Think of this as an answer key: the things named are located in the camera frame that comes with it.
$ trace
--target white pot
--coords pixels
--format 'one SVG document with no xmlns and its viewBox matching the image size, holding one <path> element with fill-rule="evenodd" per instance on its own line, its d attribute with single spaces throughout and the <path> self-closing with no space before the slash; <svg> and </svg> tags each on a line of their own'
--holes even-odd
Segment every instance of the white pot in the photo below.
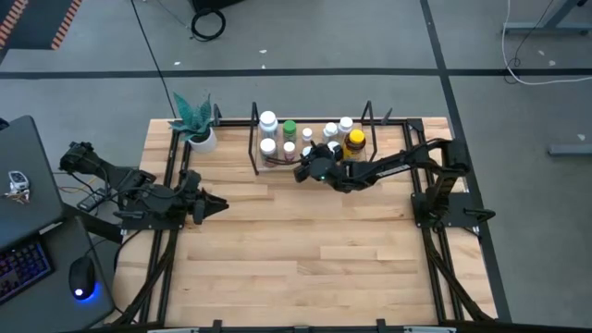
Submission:
<svg viewBox="0 0 592 333">
<path fill-rule="evenodd" d="M 216 133 L 214 129 L 210 129 L 210 136 L 204 142 L 193 142 L 189 140 L 189 144 L 195 153 L 210 153 L 216 148 Z"/>
</svg>

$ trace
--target green bottle cap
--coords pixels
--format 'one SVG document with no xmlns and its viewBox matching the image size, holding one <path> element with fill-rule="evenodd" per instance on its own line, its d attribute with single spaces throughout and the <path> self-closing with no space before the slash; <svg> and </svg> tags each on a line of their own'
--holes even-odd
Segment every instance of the green bottle cap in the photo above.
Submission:
<svg viewBox="0 0 592 333">
<path fill-rule="evenodd" d="M 294 134 L 296 132 L 296 123 L 294 120 L 286 120 L 284 122 L 284 133 Z"/>
</svg>

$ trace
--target potted plant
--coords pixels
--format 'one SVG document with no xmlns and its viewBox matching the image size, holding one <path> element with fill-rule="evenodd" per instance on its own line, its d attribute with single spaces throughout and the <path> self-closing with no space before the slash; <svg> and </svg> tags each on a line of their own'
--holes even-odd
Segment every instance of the potted plant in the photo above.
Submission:
<svg viewBox="0 0 592 333">
<path fill-rule="evenodd" d="M 183 134 L 196 153 L 209 153 L 216 148 L 216 135 L 212 129 L 212 104 L 210 96 L 202 105 L 191 107 L 183 97 L 174 93 L 181 120 L 169 122 L 173 130 Z"/>
</svg>

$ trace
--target desk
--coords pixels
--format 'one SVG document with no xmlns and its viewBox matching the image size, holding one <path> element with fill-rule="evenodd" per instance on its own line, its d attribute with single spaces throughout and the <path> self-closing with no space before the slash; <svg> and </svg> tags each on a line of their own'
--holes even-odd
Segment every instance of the desk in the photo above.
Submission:
<svg viewBox="0 0 592 333">
<path fill-rule="evenodd" d="M 428 140 L 450 138 L 446 118 L 423 121 Z M 140 168 L 161 182 L 171 135 L 165 119 L 151 121 Z M 290 172 L 255 176 L 247 155 L 248 127 L 216 128 L 216 136 L 216 150 L 191 154 L 189 168 L 202 175 L 208 191 L 228 199 L 230 208 L 202 226 L 193 225 L 190 216 L 186 220 L 167 327 L 210 327 L 215 319 L 224 327 L 374 326 L 377 318 L 388 325 L 437 323 L 421 231 L 413 222 L 409 172 L 343 194 L 313 180 L 296 184 Z M 404 149 L 398 128 L 376 126 L 376 139 L 376 158 Z M 178 156 L 182 149 L 180 144 Z M 457 184 L 456 190 L 462 189 Z M 496 316 L 477 238 L 449 228 L 448 239 L 458 279 Z M 152 240 L 153 232 L 143 231 L 121 251 L 113 288 L 121 308 L 145 280 Z M 443 279 L 440 283 L 451 318 L 448 288 Z M 149 321 L 156 318 L 159 294 L 156 286 Z"/>
</svg>

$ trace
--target white cable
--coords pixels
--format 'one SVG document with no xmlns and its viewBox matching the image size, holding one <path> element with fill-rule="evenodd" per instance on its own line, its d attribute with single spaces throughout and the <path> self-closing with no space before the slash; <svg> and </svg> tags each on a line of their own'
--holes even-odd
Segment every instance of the white cable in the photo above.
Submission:
<svg viewBox="0 0 592 333">
<path fill-rule="evenodd" d="M 510 68 L 510 65 L 508 65 L 508 59 L 506 59 L 505 37 L 506 37 L 506 25 L 508 24 L 508 21 L 510 20 L 510 6 L 511 6 L 511 0 L 508 0 L 508 14 L 506 15 L 506 21 L 503 23 L 503 30 L 501 31 L 501 53 L 503 54 L 503 63 L 506 65 L 506 69 L 508 69 L 508 71 L 510 72 L 510 74 L 512 75 L 512 77 L 516 81 L 518 81 L 522 84 L 525 84 L 525 85 L 544 85 L 544 84 L 551 84 L 551 83 L 572 83 L 572 82 L 581 82 L 584 80 L 592 80 L 592 77 L 573 79 L 573 80 L 551 80 L 551 81 L 546 81 L 546 82 L 527 82 L 525 80 L 518 79 L 518 77 L 514 74 L 514 72 Z"/>
</svg>

